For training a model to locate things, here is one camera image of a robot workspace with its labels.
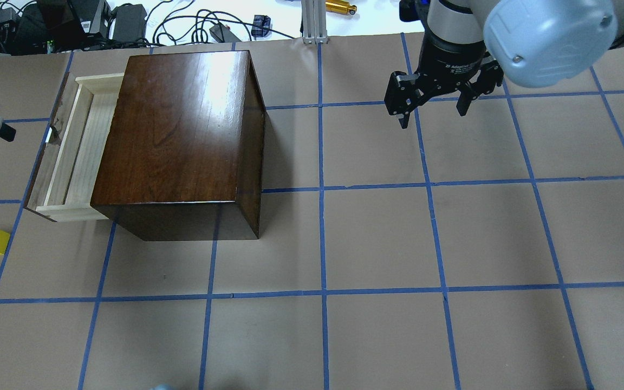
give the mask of blue object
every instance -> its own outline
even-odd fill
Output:
[[[485,46],[522,87],[547,87],[600,59],[615,40],[612,0],[502,0],[488,15]]]

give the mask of wooden box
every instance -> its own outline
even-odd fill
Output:
[[[139,55],[123,75],[76,81],[67,130],[45,146],[29,209],[54,220],[107,217],[146,241],[258,237],[265,108],[249,52]]]

